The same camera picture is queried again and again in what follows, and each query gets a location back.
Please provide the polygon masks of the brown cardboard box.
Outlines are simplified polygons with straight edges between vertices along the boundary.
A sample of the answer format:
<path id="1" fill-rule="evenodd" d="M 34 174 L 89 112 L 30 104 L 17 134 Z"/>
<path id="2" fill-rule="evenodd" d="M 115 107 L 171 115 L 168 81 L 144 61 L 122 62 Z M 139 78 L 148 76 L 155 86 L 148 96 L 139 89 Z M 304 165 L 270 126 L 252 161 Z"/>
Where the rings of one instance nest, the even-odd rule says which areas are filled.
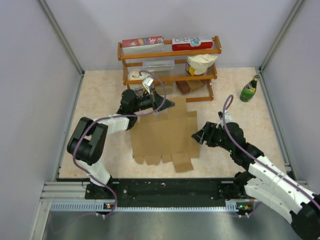
<path id="1" fill-rule="evenodd" d="M 176 173 L 185 173 L 194 169 L 192 159 L 200 157 L 192 138 L 198 130 L 198 116 L 196 111 L 187 111 L 184 97 L 171 101 L 175 106 L 141 117 L 130 130 L 132 155 L 137 164 L 173 163 Z"/>

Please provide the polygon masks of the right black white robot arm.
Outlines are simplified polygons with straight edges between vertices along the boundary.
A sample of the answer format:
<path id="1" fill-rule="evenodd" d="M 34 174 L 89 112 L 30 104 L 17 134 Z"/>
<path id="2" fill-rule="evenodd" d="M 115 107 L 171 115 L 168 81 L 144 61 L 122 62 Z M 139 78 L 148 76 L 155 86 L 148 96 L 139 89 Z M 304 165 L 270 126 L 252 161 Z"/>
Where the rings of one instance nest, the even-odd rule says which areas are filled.
<path id="1" fill-rule="evenodd" d="M 226 126 L 206 122 L 191 136 L 198 144 L 220 147 L 244 168 L 234 177 L 233 192 L 253 197 L 280 214 L 303 240 L 320 238 L 320 196 L 277 168 L 265 154 L 248 143 L 235 122 Z"/>

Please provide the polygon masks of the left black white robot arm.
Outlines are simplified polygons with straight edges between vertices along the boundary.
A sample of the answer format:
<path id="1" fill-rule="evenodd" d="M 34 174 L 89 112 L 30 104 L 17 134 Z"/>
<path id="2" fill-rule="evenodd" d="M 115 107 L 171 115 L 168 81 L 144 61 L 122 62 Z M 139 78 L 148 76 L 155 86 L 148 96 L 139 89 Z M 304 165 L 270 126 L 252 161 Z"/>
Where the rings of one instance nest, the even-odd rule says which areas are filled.
<path id="1" fill-rule="evenodd" d="M 140 117 L 137 112 L 152 109 L 149 112 L 151 115 L 174 106 L 173 101 L 160 96 L 155 90 L 138 96 L 134 90 L 127 89 L 121 94 L 116 114 L 96 120 L 88 117 L 79 120 L 67 144 L 67 152 L 72 155 L 73 163 L 89 175 L 90 182 L 96 185 L 98 195 L 106 199 L 114 191 L 113 185 L 109 183 L 112 176 L 101 160 L 106 137 L 132 129 Z"/>

